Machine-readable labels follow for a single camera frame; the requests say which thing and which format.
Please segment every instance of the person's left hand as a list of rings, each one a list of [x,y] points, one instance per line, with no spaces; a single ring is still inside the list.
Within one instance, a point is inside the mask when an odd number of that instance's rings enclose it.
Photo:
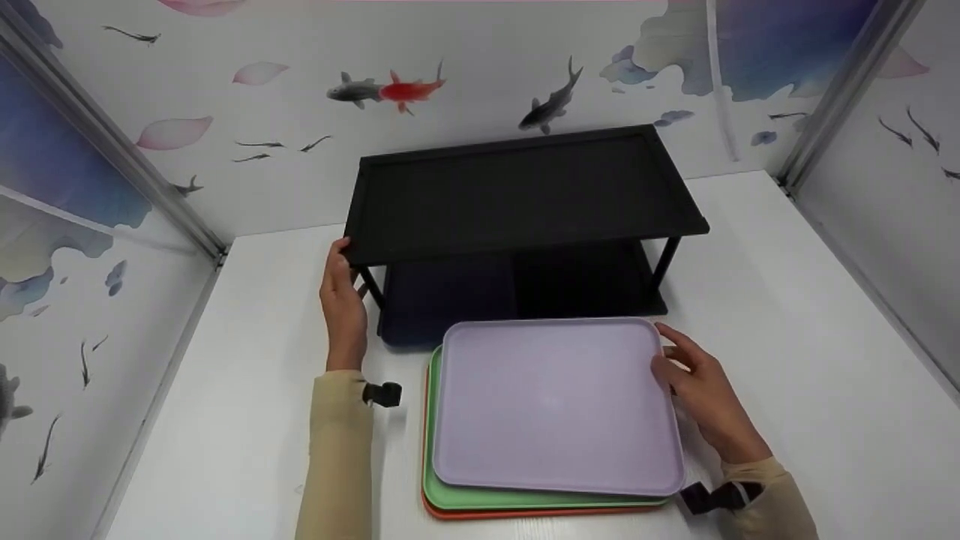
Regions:
[[[320,304],[330,344],[326,371],[359,371],[367,353],[367,309],[353,288],[355,276],[341,253],[349,243],[349,238],[340,238],[330,246],[320,283]]]

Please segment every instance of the beige sleeve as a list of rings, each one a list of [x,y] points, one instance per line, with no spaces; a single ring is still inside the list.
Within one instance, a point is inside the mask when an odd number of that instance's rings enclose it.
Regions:
[[[817,526],[806,508],[797,482],[773,457],[744,465],[723,464],[724,482],[753,481],[763,493],[733,522],[744,540],[817,540]]]
[[[313,381],[310,465],[296,540],[370,540],[373,411],[359,371]]]

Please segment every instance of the shelf top tray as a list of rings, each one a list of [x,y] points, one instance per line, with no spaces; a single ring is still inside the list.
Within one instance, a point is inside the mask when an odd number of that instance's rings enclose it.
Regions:
[[[365,157],[354,266],[709,232],[650,125]]]

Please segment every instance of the black buckle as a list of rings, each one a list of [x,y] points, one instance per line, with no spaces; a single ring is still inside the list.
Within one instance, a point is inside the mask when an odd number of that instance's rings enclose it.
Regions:
[[[684,504],[693,515],[706,514],[717,508],[742,510],[751,501],[763,493],[763,484],[759,482],[727,482],[707,491],[701,482],[687,486],[680,492]]]
[[[367,383],[363,388],[363,403],[373,401],[383,407],[400,405],[400,394],[403,387],[395,382],[384,382],[383,385]]]

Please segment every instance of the person's right hand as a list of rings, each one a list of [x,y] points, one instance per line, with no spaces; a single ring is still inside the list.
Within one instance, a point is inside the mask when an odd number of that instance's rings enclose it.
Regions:
[[[679,331],[657,323],[660,335],[676,343],[654,356],[651,369],[661,384],[670,385],[700,433],[720,458],[730,464],[753,463],[771,457],[766,441],[733,392],[720,362]],[[677,360],[690,371],[678,367]]]

